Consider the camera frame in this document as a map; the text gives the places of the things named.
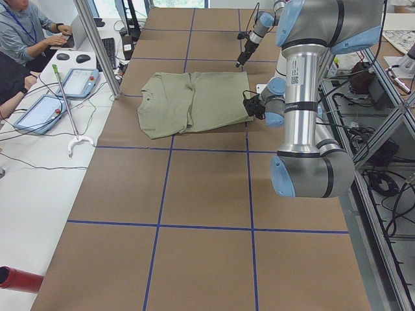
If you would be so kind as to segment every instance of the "black sleeve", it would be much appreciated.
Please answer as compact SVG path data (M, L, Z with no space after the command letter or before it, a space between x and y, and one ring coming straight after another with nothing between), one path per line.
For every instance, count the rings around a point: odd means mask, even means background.
M0 105L19 93L27 76L30 70L0 52Z

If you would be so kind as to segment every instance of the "laptop keyboard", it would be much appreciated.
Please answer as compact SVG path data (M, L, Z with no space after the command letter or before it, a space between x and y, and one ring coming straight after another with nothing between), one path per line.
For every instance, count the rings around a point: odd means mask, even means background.
M65 48L65 49L71 49L75 46L75 41L73 39L73 36L70 36L66 43L64 43L63 45L61 45L61 47Z
M110 59L112 69L117 68L117 58L115 57L115 39L114 38L104 38L104 39L101 39L101 40L102 40L102 43L104 44L106 54L108 55L108 58ZM98 61L98 58L97 58L97 69L99 71L102 71L102 67L101 67L101 64Z

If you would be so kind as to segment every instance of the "red cylinder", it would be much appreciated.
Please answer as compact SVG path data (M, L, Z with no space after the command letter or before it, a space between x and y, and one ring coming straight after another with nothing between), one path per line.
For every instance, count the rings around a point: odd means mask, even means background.
M35 294L39 292L42 281L41 275L9 267L0 268L0 288Z

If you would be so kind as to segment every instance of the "computer mouse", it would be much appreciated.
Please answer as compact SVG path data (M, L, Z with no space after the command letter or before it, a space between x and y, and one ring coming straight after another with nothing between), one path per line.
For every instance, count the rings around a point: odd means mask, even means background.
M90 60L91 57L87 54L81 54L77 56L77 63L84 63L88 60Z
M68 60L69 55L65 53L59 53L58 55L56 55L56 59L57 60Z

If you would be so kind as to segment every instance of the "laptop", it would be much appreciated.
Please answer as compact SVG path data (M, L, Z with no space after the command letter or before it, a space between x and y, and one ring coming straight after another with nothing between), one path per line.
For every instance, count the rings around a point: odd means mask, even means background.
M71 28L72 36L66 37L67 42L61 46L51 47L52 50L76 51L79 49L86 39L86 32L84 26L82 26L79 16L76 16L76 18L72 21Z

